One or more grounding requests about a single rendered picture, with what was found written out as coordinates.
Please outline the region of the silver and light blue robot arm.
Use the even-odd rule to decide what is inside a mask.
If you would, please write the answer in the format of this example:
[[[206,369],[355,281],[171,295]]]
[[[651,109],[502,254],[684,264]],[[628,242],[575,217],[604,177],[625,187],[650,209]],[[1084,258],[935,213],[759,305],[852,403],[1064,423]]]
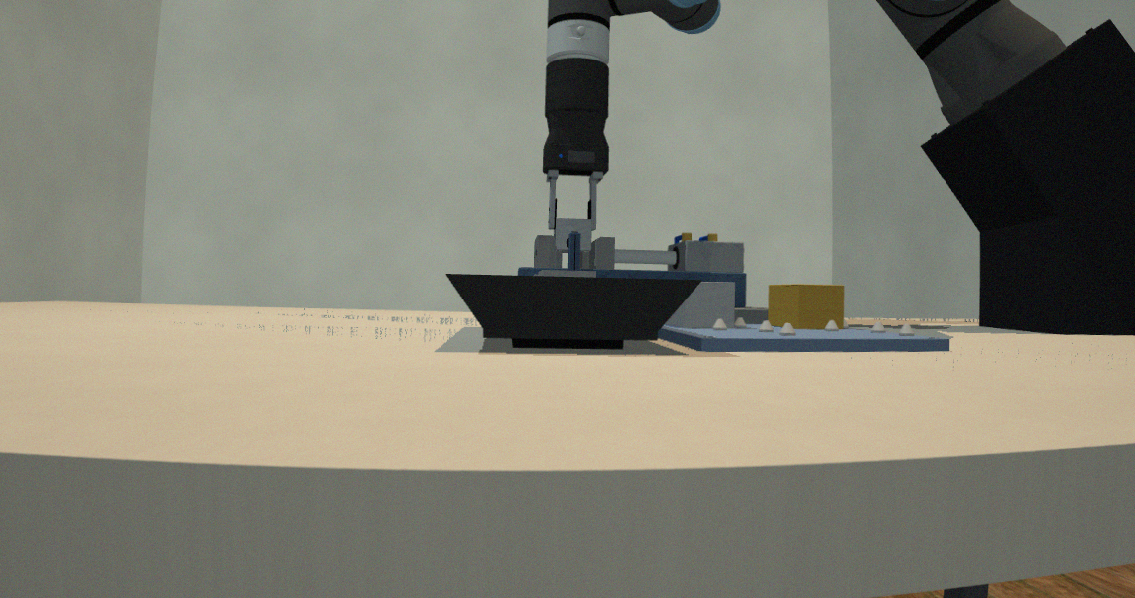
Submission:
[[[950,126],[1054,59],[1062,40],[1010,0],[876,0],[920,57]],[[549,26],[654,12],[673,30],[699,34],[720,0],[549,0]]]

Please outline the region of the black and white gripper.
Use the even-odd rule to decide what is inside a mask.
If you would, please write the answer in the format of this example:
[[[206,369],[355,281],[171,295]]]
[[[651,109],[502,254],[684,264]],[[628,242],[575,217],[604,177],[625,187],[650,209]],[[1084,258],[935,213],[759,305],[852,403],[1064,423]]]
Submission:
[[[596,183],[608,172],[604,135],[609,98],[609,30],[597,22],[556,22],[547,30],[543,172],[550,183],[549,229],[557,228],[558,175],[589,176],[588,216],[596,229]]]

